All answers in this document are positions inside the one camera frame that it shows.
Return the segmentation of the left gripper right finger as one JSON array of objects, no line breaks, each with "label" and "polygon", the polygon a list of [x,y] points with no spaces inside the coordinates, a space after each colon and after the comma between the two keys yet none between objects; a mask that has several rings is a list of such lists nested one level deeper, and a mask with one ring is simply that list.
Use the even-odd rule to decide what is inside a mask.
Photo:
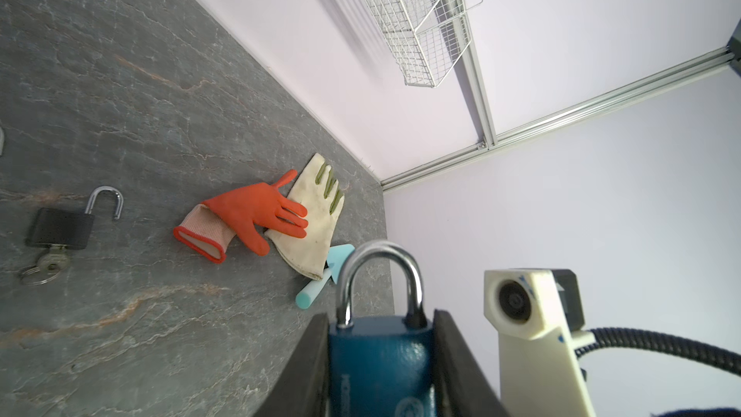
[{"label": "left gripper right finger", "polygon": [[437,416],[509,416],[447,311],[434,312],[433,343]]}]

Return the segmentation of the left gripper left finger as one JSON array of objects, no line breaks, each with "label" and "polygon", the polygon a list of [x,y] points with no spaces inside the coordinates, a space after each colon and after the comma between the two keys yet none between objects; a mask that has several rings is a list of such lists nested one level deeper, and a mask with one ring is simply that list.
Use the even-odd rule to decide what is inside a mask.
[{"label": "left gripper left finger", "polygon": [[329,320],[312,317],[283,372],[255,416],[320,417],[328,413]]}]

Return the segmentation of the blue padlock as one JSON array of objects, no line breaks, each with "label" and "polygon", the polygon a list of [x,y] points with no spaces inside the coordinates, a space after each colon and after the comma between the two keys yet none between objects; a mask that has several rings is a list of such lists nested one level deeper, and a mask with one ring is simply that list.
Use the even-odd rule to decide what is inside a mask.
[{"label": "blue padlock", "polygon": [[[363,264],[378,258],[398,264],[405,276],[407,312],[401,317],[353,315],[356,276]],[[328,337],[331,416],[435,414],[433,325],[423,301],[419,267],[399,245],[372,241],[347,258]]]}]

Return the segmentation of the silver key with ring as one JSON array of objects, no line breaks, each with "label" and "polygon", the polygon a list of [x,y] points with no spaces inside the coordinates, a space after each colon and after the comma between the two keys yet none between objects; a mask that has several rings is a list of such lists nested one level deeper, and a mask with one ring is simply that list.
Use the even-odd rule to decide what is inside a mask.
[{"label": "silver key with ring", "polygon": [[26,286],[46,285],[60,276],[71,265],[71,256],[63,245],[51,245],[42,252],[34,266],[25,268],[20,281]]}]

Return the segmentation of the dark padlock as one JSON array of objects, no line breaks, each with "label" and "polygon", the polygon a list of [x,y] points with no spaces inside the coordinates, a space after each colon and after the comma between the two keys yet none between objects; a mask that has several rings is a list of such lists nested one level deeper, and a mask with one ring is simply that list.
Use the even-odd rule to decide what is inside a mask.
[{"label": "dark padlock", "polygon": [[101,185],[95,188],[83,212],[69,212],[59,208],[41,208],[33,222],[26,244],[30,247],[62,247],[69,250],[84,250],[92,235],[96,216],[93,210],[102,193],[115,197],[113,219],[119,220],[123,212],[125,198],[116,187]]}]

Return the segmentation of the teal garden trowel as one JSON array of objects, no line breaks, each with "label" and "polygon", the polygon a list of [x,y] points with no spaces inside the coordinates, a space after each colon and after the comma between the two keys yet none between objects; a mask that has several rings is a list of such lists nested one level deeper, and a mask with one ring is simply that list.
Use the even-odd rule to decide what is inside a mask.
[{"label": "teal garden trowel", "polygon": [[326,284],[332,280],[338,282],[343,264],[355,250],[352,244],[341,244],[329,249],[325,268],[320,280],[310,281],[295,297],[295,304],[302,310],[308,309],[316,300]]}]

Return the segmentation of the red rubber glove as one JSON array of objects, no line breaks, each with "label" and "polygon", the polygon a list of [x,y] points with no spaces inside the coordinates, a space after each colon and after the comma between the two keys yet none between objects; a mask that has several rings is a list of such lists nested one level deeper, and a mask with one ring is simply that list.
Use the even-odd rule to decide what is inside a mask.
[{"label": "red rubber glove", "polygon": [[266,256],[269,245],[258,231],[260,227],[303,239],[308,210],[280,191],[297,176],[291,169],[273,185],[239,187],[196,205],[175,227],[175,239],[214,264],[225,261],[228,246],[236,237],[254,254]]}]

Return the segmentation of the beige cloth glove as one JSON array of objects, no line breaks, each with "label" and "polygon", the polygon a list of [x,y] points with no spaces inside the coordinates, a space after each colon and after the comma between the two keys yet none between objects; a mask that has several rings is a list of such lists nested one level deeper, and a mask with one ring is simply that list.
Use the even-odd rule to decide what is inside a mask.
[{"label": "beige cloth glove", "polygon": [[333,166],[321,154],[315,154],[298,176],[288,198],[303,205],[308,212],[306,237],[297,239],[273,230],[267,230],[266,237],[293,270],[309,279],[320,280],[345,204],[345,194]]}]

